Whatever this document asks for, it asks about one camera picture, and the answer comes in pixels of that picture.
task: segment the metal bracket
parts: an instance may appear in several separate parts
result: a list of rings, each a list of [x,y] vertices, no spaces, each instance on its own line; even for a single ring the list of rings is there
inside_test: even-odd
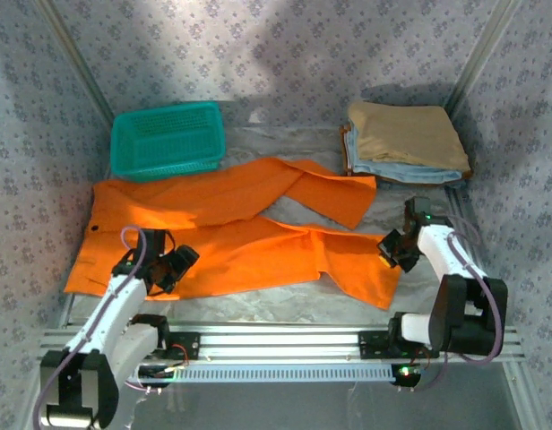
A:
[[[358,333],[359,357],[370,359],[421,359],[427,358],[426,351],[415,342],[390,342],[388,331],[360,331]],[[438,358],[436,351],[429,352],[430,358]]]
[[[172,331],[168,335],[168,349],[164,352],[166,359],[183,361],[185,353],[181,348],[173,348],[173,345],[180,345],[186,350],[188,359],[198,360],[201,348],[201,333],[195,331]]]

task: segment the white plastic casing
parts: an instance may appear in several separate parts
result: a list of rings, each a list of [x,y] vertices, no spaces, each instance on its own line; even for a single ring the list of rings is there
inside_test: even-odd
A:
[[[101,299],[87,323],[66,344],[73,350],[85,338],[97,317],[101,307],[112,297],[112,294],[125,280],[125,275],[111,278],[107,293]],[[97,349],[107,356],[116,386],[120,389],[126,378],[131,375],[139,362],[158,346],[157,329],[147,324],[129,326],[129,320],[135,316],[147,296],[147,288],[142,279],[131,279],[121,292],[112,299],[102,316],[91,340],[81,348],[80,353],[90,353]]]
[[[444,275],[461,275],[466,279],[473,279],[473,276],[460,263],[453,254],[447,237],[453,232],[453,228],[447,226],[426,226],[421,228],[418,235],[418,248],[429,260],[436,273],[437,279],[441,282]],[[475,265],[467,255],[463,246],[454,236],[453,244],[461,256],[470,264],[472,269],[481,278],[487,274]],[[429,346],[429,314],[405,314],[401,318],[401,336],[411,342],[420,342]]]

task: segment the cable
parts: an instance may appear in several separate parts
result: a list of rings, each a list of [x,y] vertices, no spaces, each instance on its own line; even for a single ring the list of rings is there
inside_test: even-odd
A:
[[[447,369],[449,368],[449,356],[447,355],[447,351],[444,352],[444,363],[441,367],[441,370],[439,371],[439,373],[437,374],[437,376],[432,379],[431,381],[429,381],[428,383],[426,383],[425,385],[420,385],[419,387],[415,387],[413,389],[413,391],[424,391],[424,390],[429,390],[431,387],[433,387],[434,385],[438,384],[441,380],[444,379],[444,376],[447,374]]]
[[[71,362],[71,360],[79,353],[79,351],[85,346],[85,344],[89,341],[91,341],[91,337],[97,327],[99,326],[99,323],[107,311],[110,304],[113,302],[113,300],[118,296],[118,294],[127,286],[127,284],[133,279],[135,273],[141,268],[141,265],[144,261],[144,256],[147,251],[147,238],[144,235],[144,232],[142,229],[138,226],[126,226],[121,230],[121,242],[123,242],[123,245],[127,249],[131,249],[132,247],[126,242],[125,239],[125,232],[128,230],[134,229],[138,232],[139,238],[141,239],[141,255],[139,256],[138,262],[134,265],[133,269],[129,272],[128,275],[126,275],[126,278],[121,282],[118,287],[115,288],[115,291],[112,295],[108,296],[107,301],[105,301],[104,305],[100,308],[99,312],[97,313],[97,317],[93,320],[91,323],[91,327],[89,330],[85,333],[81,341],[77,344],[77,346],[67,355],[67,357],[64,358],[64,360],[59,364],[57,369],[53,371],[53,373],[49,376],[49,379],[45,382],[45,385],[41,389],[41,392],[39,393],[39,396],[37,397],[37,400],[35,400],[35,406],[33,408],[33,429],[34,430],[41,430],[41,423],[39,418],[39,412],[41,410],[41,406],[43,405],[43,401],[45,401],[45,397],[47,396],[48,390],[51,388],[51,385],[53,385],[53,382],[55,379],[65,370],[67,365]]]
[[[462,217],[456,217],[453,215],[445,215],[445,216],[449,219],[457,219],[460,222],[462,222],[463,225],[465,225],[473,234],[475,239],[475,245],[481,244],[481,235],[479,234],[479,232],[477,231],[477,229],[473,224],[471,224],[470,222],[468,222],[466,219]],[[480,360],[467,357],[463,354],[459,354],[459,357],[461,357],[461,359],[463,359],[468,364],[475,365],[475,366],[483,366],[491,363],[491,361],[493,361],[493,359],[497,357],[497,355],[499,355],[499,350],[501,349],[501,342],[504,337],[503,329],[501,326],[501,314],[499,313],[499,307],[497,306],[497,302],[495,301],[495,298],[493,297],[493,294],[491,293],[491,290],[489,289],[485,281],[481,278],[479,273],[473,268],[473,265],[470,262],[468,262],[467,259],[465,259],[465,257],[463,257],[463,255],[455,246],[453,239],[456,237],[462,237],[465,240],[469,241],[466,235],[464,235],[463,233],[458,233],[457,231],[453,230],[452,232],[449,233],[449,235],[447,235],[447,238],[446,238],[447,245],[449,246],[449,249],[455,256],[455,258],[457,258],[457,260],[461,263],[461,265],[465,268],[465,270],[469,272],[469,274],[478,282],[479,286],[483,290],[483,294],[485,295],[487,301],[489,302],[489,306],[491,307],[491,314],[493,315],[493,323],[495,326],[495,339],[493,341],[493,347],[491,348],[491,351],[486,357]],[[437,374],[436,378],[430,383],[427,383],[426,385],[420,385],[419,388],[415,388],[414,391],[424,391],[439,383],[439,381],[441,381],[444,375],[447,373],[447,368],[448,368],[448,355],[447,355],[447,351],[445,351],[444,363],[441,371],[439,372],[439,374]]]
[[[125,381],[125,385],[137,391],[145,391],[147,394],[151,392],[151,387],[144,388],[142,386],[137,386],[137,385],[134,385],[133,383],[129,383],[128,381]]]
[[[165,234],[170,237],[170,240],[172,241],[172,252],[174,253],[177,249],[177,242],[175,241],[175,238],[172,236],[172,233],[170,230],[165,230]]]
[[[410,361],[410,366],[413,365],[413,364],[416,362],[416,360],[418,359],[418,356],[419,356],[419,352],[420,352],[420,351],[423,351],[423,353],[425,354],[425,356],[426,356],[426,358],[427,358],[427,364],[426,364],[426,366],[423,368],[423,370],[427,370],[427,369],[429,368],[429,365],[431,364],[431,356],[430,356],[429,351],[427,350],[426,347],[421,347],[421,348],[418,348],[418,349],[416,350],[415,356],[414,356],[414,357],[411,359],[411,361]]]
[[[455,231],[452,231],[449,235],[447,235],[447,244],[452,250],[453,255],[455,255],[457,260],[459,260],[459,262],[470,273],[470,275],[477,280],[477,282],[481,286],[481,289],[483,289],[483,294],[485,294],[485,297],[489,302],[489,306],[491,307],[491,314],[493,315],[493,320],[495,325],[495,340],[493,342],[493,347],[491,348],[491,352],[489,352],[489,354],[485,358],[476,360],[474,358],[466,357],[463,354],[460,354],[460,357],[463,358],[463,360],[465,360],[466,362],[471,363],[473,365],[479,365],[479,366],[486,365],[488,363],[491,363],[491,361],[495,357],[497,357],[497,355],[499,354],[499,350],[501,349],[501,341],[503,339],[503,333],[502,333],[503,330],[501,327],[501,314],[499,313],[499,307],[497,306],[497,302],[495,301],[495,298],[493,297],[493,294],[491,293],[491,290],[489,289],[485,281],[481,278],[478,272],[475,269],[473,269],[473,266],[471,265],[471,263],[469,263],[455,247],[455,244],[453,243],[454,237],[463,237],[465,239],[467,239],[467,237],[462,233],[457,233]]]
[[[173,343],[171,345],[172,348],[181,348],[183,350],[183,352],[185,353],[185,361],[186,361],[186,365],[188,366],[189,365],[189,361],[188,361],[188,353],[186,352],[186,348],[183,347],[182,345],[178,344],[178,343]]]

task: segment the stack of folded cloth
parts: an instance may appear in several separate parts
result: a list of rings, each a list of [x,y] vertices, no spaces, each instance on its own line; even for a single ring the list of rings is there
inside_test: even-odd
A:
[[[350,175],[375,175],[404,184],[440,185],[471,176],[468,157],[439,106],[398,107],[358,101],[342,127]]]

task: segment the light blue towel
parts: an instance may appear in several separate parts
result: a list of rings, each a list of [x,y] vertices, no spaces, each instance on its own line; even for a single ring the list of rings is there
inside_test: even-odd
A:
[[[351,123],[351,131],[345,134],[348,157],[354,173],[368,173],[393,179],[406,184],[445,184],[461,179],[459,170],[414,166],[405,163],[380,163],[358,157],[358,130]]]

